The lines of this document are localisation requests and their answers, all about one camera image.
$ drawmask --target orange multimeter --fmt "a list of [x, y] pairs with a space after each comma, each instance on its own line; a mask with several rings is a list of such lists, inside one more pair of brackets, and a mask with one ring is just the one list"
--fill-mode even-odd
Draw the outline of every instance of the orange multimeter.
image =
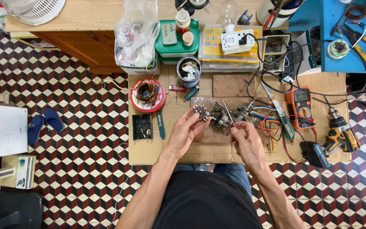
[[290, 120], [296, 130], [312, 128], [315, 123], [312, 115], [312, 94], [309, 87], [293, 88], [285, 94]]

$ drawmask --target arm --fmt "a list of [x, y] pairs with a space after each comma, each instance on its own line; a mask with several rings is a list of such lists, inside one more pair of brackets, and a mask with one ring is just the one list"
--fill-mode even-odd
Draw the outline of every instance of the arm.
[[122, 213], [119, 228], [152, 228], [177, 161], [187, 152], [193, 138], [210, 123], [210, 118], [197, 121], [199, 114], [193, 113], [194, 109], [189, 109], [173, 126], [168, 143]]
[[304, 228], [302, 219], [289, 203], [285, 192], [279, 186], [271, 169], [266, 163], [262, 139], [252, 123], [238, 122], [237, 128], [231, 128], [236, 140], [237, 153], [241, 156], [250, 174], [263, 194], [265, 203], [269, 206], [275, 228]]

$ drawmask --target checkered floor tile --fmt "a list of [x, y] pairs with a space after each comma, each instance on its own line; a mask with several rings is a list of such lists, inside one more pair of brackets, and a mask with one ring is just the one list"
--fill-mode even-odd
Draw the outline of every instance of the checkered floor tile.
[[[27, 108], [29, 121], [53, 107], [67, 126], [62, 132], [44, 127], [40, 141], [29, 146], [37, 156], [34, 191], [44, 197], [44, 228], [114, 227], [151, 169], [122, 159], [128, 158], [122, 144], [128, 142], [128, 95], [114, 85], [96, 84], [109, 78], [127, 86], [126, 75], [88, 70], [64, 52], [39, 51], [0, 34], [0, 94]], [[366, 95], [359, 99], [366, 101]], [[366, 105], [354, 100], [348, 105], [362, 144], [352, 162], [332, 163], [329, 169], [270, 165], [308, 228], [366, 228]], [[262, 193], [250, 182], [263, 227], [273, 228]]]

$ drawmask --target hand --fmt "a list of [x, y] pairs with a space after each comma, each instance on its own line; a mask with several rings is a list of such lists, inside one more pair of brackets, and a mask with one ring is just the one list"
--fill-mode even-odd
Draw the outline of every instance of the hand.
[[173, 152], [177, 160], [187, 152], [193, 138], [210, 124], [211, 117], [207, 117], [207, 121], [204, 121], [198, 120], [199, 116], [199, 113], [194, 112], [194, 109], [191, 108], [173, 126], [165, 148], [168, 149], [168, 152]]
[[265, 151], [262, 147], [262, 139], [254, 125], [244, 121], [237, 122], [236, 127], [231, 128], [231, 134], [231, 137], [236, 140], [237, 153], [250, 169], [251, 175], [262, 172], [267, 165]]

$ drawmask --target white colander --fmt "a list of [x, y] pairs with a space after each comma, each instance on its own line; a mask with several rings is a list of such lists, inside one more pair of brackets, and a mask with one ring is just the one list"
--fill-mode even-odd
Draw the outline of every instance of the white colander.
[[66, 0], [0, 0], [0, 3], [22, 22], [40, 25], [57, 17]]

